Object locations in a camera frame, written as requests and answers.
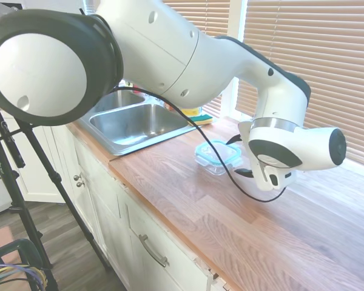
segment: black tripod leg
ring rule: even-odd
[[[2,148],[1,142],[0,142],[0,176],[5,185],[5,188],[7,188],[8,193],[11,196],[13,207],[19,209],[18,213],[24,225],[25,231],[27,232],[27,235],[29,236],[31,242],[34,243],[36,249],[41,255],[43,261],[43,268],[51,269],[52,264],[50,263],[49,257],[46,254],[46,250],[43,247],[43,244],[39,236],[39,232],[36,229],[31,214],[27,209],[27,207],[25,206],[24,198],[19,189],[18,183],[16,183],[16,180],[13,176],[11,165],[7,159],[7,156],[5,155],[5,151]],[[50,290],[58,290],[58,285],[53,277],[51,270],[46,270],[45,274],[49,278],[49,284],[52,287]]]
[[[61,183],[62,182],[61,176],[59,175],[59,173],[57,173],[55,171],[55,169],[51,165],[51,163],[50,163],[48,157],[46,156],[45,152],[43,151],[43,148],[41,147],[38,139],[34,135],[34,132],[32,131],[32,126],[26,122],[22,122],[17,119],[16,119],[16,122],[19,124],[20,129],[26,135],[26,137],[29,140],[31,146],[33,147],[35,153],[37,154],[38,158],[42,162],[42,165],[44,166],[47,173],[49,174],[51,181],[55,184],[56,188],[60,192],[60,194],[61,194],[62,198],[64,199],[64,201],[66,202],[66,205],[68,206],[70,212],[72,213],[72,215],[74,216],[75,220],[77,221],[79,227],[83,231],[86,239],[89,241],[90,245],[93,247],[93,250],[97,254],[97,256],[98,256],[99,260],[101,261],[101,263],[103,264],[104,268],[107,270],[110,269],[108,262],[105,260],[101,250],[99,249],[97,243],[95,242],[93,234],[87,228],[83,219],[80,217],[79,213],[77,212],[77,209],[75,208],[72,200],[69,198],[65,188],[63,187],[63,185]]]

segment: blue container lid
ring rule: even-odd
[[[241,150],[234,144],[227,145],[225,141],[220,141],[218,139],[211,140],[211,143],[216,148],[225,164],[230,164],[232,161],[235,161],[241,156]],[[195,154],[207,160],[214,166],[222,166],[217,155],[207,142],[197,146],[195,148]]]

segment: plastic food container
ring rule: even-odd
[[[216,148],[229,170],[238,167],[243,163],[241,150],[235,144],[226,145],[226,142],[216,139],[212,140],[211,143]],[[213,175],[222,175],[226,173],[225,168],[221,165],[217,155],[207,142],[200,144],[195,149],[195,160]]]

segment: yellow sponge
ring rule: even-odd
[[[210,116],[208,114],[190,117],[190,119],[192,121],[194,121],[194,123],[196,123],[196,125],[205,125],[205,124],[209,124],[209,123],[213,122],[213,116]]]

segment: stainless steel sink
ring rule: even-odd
[[[104,98],[79,122],[113,155],[125,155],[194,129],[151,96],[123,91]]]
[[[126,107],[141,103],[144,100],[144,97],[133,94],[130,91],[118,91],[102,97],[96,106],[89,111],[89,113],[99,113]]]

